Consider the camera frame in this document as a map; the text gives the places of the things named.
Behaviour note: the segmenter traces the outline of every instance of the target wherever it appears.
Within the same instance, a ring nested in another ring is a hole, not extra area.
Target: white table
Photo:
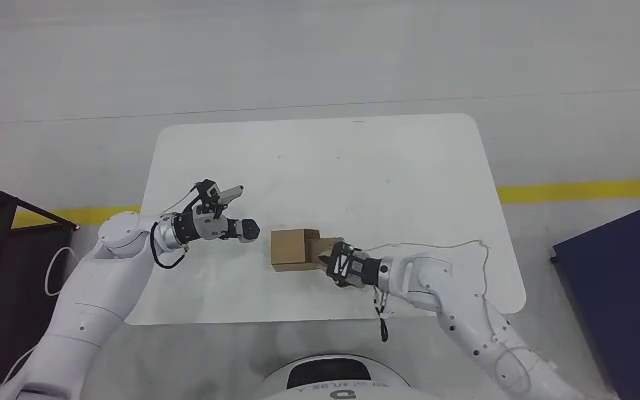
[[[321,271],[272,270],[270,231],[290,228],[316,228],[364,249],[482,239],[491,247],[489,301],[503,313],[524,306],[482,141],[466,115],[172,126],[158,137],[142,213],[160,212],[205,178],[221,190],[244,185],[225,215],[254,218],[260,238],[193,242],[179,267],[154,269],[128,323],[374,318],[371,289],[340,289]],[[425,249],[371,255],[419,251]],[[430,251],[452,262],[461,285],[482,290],[479,246]],[[424,313],[401,301],[390,302],[390,310],[394,316]]]

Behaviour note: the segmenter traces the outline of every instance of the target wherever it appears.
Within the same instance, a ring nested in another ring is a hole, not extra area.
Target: floor
[[[173,124],[443,112],[477,121],[497,185],[636,179],[639,11],[632,0],[4,1],[0,188],[51,209],[140,204],[155,138]],[[503,207],[527,289],[514,326],[599,398],[547,259],[639,206]],[[84,397],[249,398],[283,363],[337,349],[445,399],[505,398],[435,321],[390,330],[382,344],[373,321],[125,326]]]

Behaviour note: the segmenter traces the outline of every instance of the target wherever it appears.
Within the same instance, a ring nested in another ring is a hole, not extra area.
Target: yellow tape
[[[139,213],[140,206],[70,208],[64,210],[53,210],[51,212],[78,225],[102,225],[107,218],[123,211],[134,211]],[[26,226],[50,224],[52,222],[53,221],[50,219],[34,214],[31,211],[18,211],[13,219],[13,225],[11,227],[23,228]]]
[[[497,190],[502,204],[640,198],[640,180],[498,186]],[[52,212],[79,225],[101,225],[107,218],[122,211],[135,211],[139,213],[140,206],[75,208],[53,210]],[[13,228],[50,222],[48,219],[29,211],[19,211],[14,218]]]
[[[640,180],[498,186],[502,204],[640,197]]]

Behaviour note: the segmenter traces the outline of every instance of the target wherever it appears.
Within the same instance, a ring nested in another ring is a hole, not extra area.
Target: brown cardboard box
[[[320,238],[315,229],[271,231],[271,265],[281,271],[309,271],[322,267],[320,253],[342,238]]]

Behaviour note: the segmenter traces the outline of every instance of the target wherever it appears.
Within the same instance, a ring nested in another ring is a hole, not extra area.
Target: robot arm
[[[418,253],[404,259],[370,258],[339,242],[325,254],[336,283],[373,285],[383,293],[435,312],[443,331],[512,398],[585,399],[533,352],[484,295],[460,287],[449,264]]]
[[[182,213],[141,217],[123,212],[100,227],[98,243],[62,288],[40,343],[18,374],[0,387],[1,400],[79,399],[98,352],[138,302],[154,263],[177,265],[162,264],[162,253],[186,251],[189,242],[200,238],[251,242],[258,237],[255,221],[222,215],[242,194],[242,186],[220,193],[215,182],[205,180],[195,188],[198,196]]]

